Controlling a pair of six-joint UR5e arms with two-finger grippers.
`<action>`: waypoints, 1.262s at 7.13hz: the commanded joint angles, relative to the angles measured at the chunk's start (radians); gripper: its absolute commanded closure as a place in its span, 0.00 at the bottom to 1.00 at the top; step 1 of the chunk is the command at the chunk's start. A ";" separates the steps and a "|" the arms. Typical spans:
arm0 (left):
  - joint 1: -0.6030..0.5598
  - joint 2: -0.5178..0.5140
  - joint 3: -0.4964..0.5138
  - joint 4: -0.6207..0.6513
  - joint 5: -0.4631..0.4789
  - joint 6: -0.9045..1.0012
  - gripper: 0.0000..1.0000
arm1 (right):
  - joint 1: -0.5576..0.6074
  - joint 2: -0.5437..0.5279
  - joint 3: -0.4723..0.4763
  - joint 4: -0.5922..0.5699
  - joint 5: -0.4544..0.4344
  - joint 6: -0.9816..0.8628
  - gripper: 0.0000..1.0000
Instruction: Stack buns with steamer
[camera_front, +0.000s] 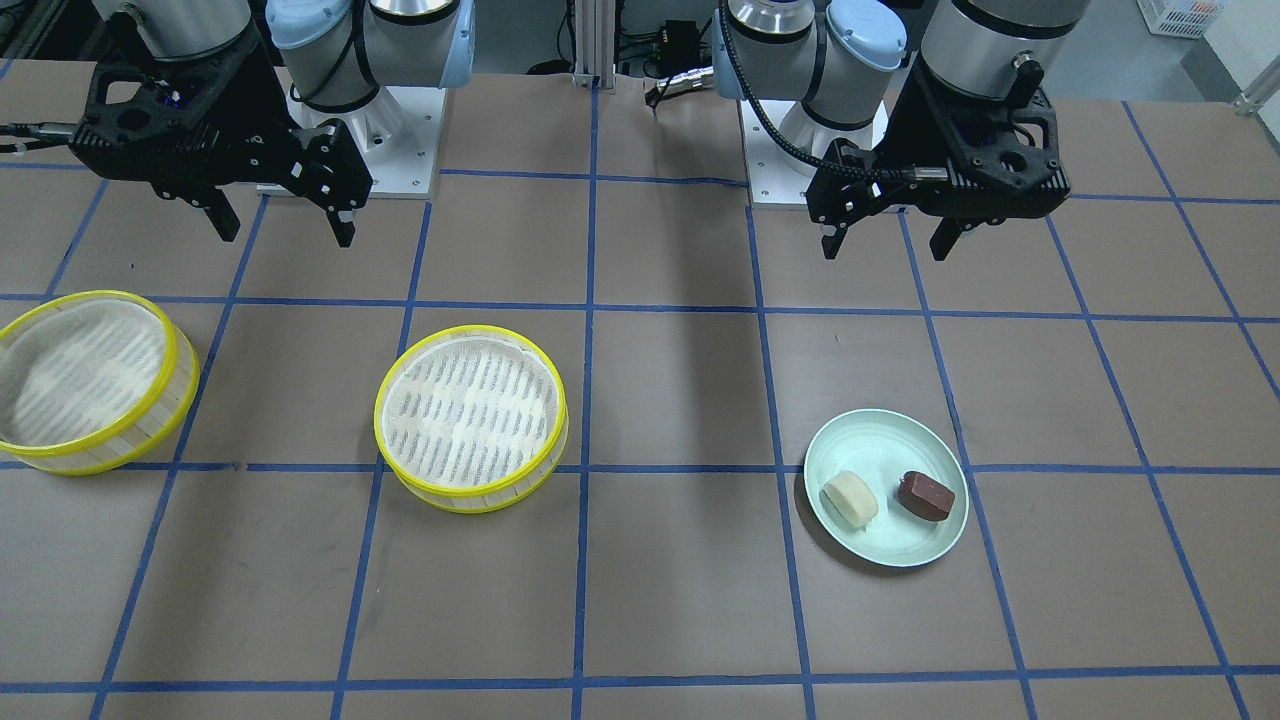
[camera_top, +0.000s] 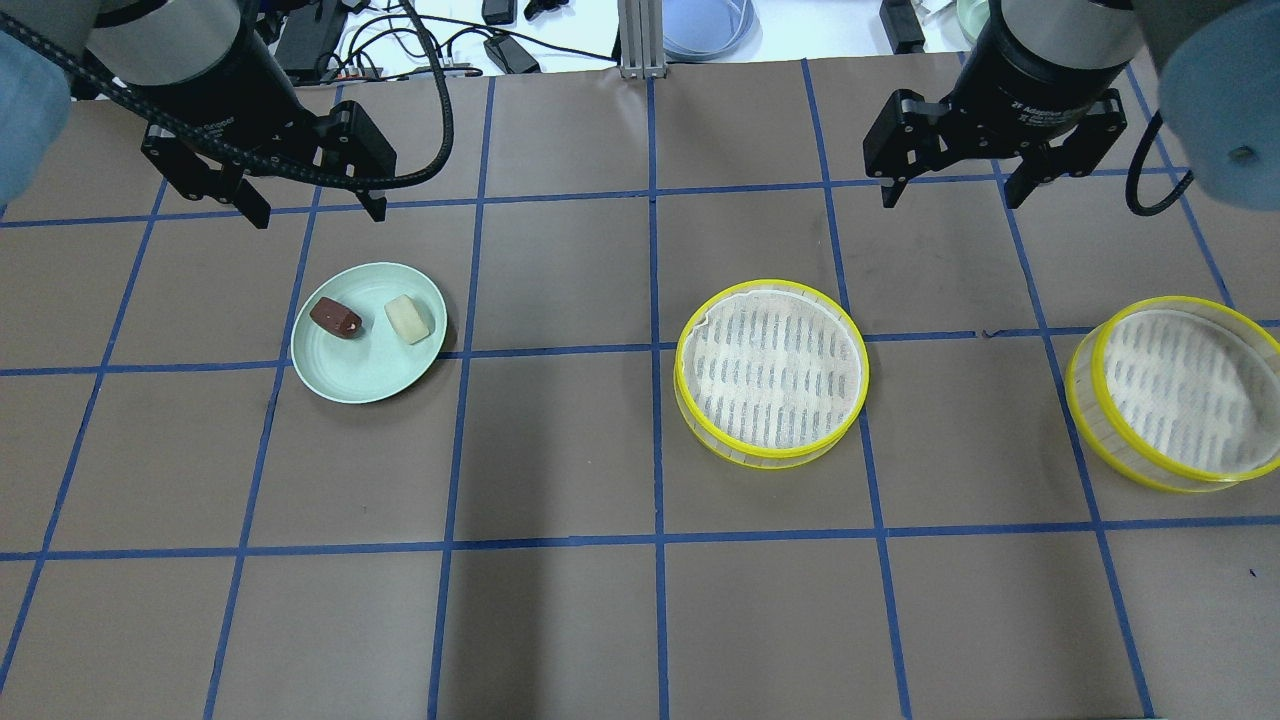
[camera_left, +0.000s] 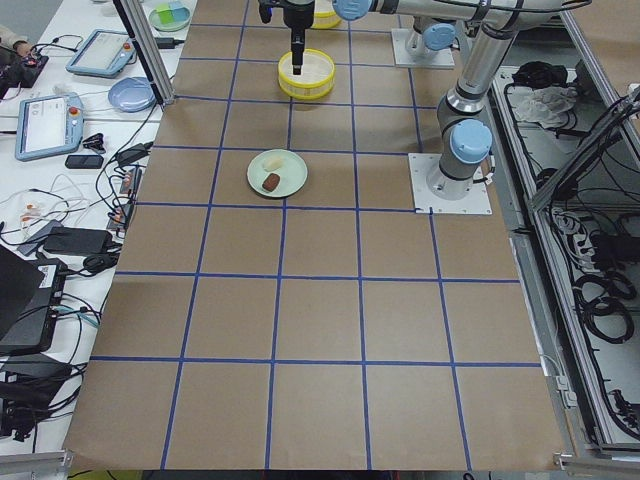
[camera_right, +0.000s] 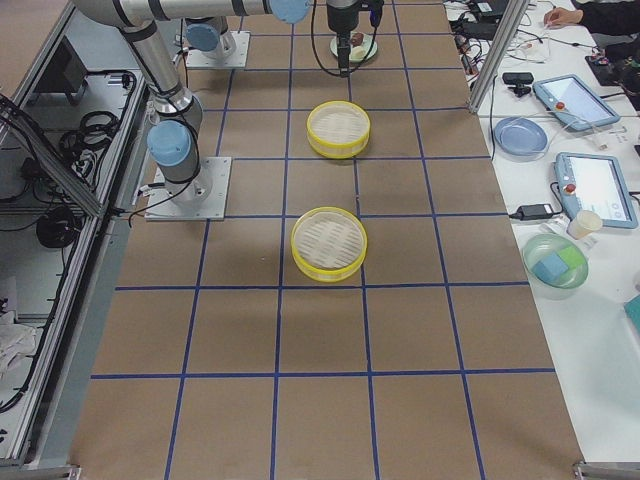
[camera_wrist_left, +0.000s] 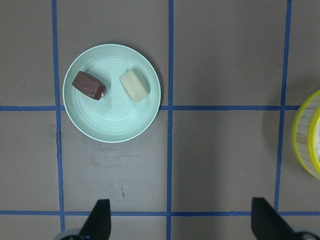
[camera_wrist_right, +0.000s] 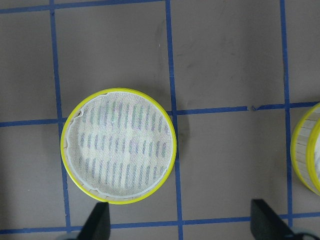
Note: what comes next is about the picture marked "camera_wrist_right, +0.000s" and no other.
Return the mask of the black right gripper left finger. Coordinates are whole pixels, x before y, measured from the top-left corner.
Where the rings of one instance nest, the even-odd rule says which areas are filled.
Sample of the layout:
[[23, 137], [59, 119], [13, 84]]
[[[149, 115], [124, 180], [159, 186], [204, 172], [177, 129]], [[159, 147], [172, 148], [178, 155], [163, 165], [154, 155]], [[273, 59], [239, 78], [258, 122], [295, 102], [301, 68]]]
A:
[[93, 208], [77, 236], [78, 240], [108, 240], [111, 235], [110, 209], [107, 202], [99, 202]]

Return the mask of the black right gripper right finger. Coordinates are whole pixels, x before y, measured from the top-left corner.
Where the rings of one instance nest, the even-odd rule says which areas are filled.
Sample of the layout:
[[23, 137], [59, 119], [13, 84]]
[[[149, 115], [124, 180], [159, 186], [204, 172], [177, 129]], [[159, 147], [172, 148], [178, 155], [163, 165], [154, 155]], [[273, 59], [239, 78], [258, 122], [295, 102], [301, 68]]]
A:
[[250, 231], [255, 240], [300, 239], [263, 199], [251, 200]]

